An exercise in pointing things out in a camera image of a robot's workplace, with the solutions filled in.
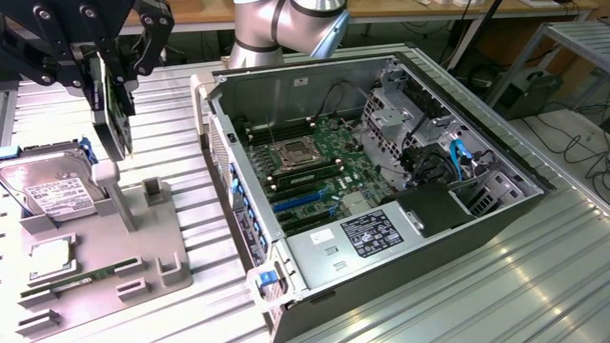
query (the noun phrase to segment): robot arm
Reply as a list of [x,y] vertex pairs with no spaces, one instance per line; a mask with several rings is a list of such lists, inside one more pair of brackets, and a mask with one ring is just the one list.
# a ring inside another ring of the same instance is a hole
[[[139,13],[144,32],[126,56],[115,38],[131,9]],[[138,75],[151,74],[174,27],[166,0],[0,1],[0,14],[3,64],[44,86],[59,82],[72,95],[87,98],[92,108],[95,82],[80,46],[94,44],[114,86],[123,87],[128,93],[138,88]],[[46,47],[39,48],[22,38],[9,29],[4,16],[39,36]],[[122,107],[128,115],[134,114],[132,104]]]
[[280,46],[329,58],[349,20],[346,0],[235,0],[230,67],[280,64]]

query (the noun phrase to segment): cpu socket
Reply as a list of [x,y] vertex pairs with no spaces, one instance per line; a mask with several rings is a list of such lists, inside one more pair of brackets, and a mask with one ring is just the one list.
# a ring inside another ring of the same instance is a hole
[[275,150],[282,158],[284,170],[322,159],[321,152],[308,137],[280,141],[275,145]]

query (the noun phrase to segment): hard drive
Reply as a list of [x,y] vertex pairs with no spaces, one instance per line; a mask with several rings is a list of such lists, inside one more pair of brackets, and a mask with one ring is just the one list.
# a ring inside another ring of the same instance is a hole
[[83,141],[34,146],[15,155],[0,161],[0,184],[26,216],[47,214],[62,222],[95,213],[106,191],[92,181],[95,156]]

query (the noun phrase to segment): blue pcie slot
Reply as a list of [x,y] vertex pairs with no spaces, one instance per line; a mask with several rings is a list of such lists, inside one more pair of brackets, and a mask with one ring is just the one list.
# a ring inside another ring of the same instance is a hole
[[316,202],[318,200],[322,199],[323,196],[325,196],[325,191],[318,191],[314,194],[306,195],[304,197],[300,197],[300,198],[294,199],[294,200],[291,200],[288,202],[284,202],[283,204],[275,205],[274,206],[274,212],[280,212],[280,211],[284,211],[287,209],[299,207],[299,206],[302,206],[304,204],[308,204],[310,202]]

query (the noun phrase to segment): hard drive label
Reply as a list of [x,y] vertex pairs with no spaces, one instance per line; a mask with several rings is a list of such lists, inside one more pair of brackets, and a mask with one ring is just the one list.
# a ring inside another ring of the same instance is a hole
[[94,200],[78,177],[26,187],[24,190],[51,218],[94,207]]

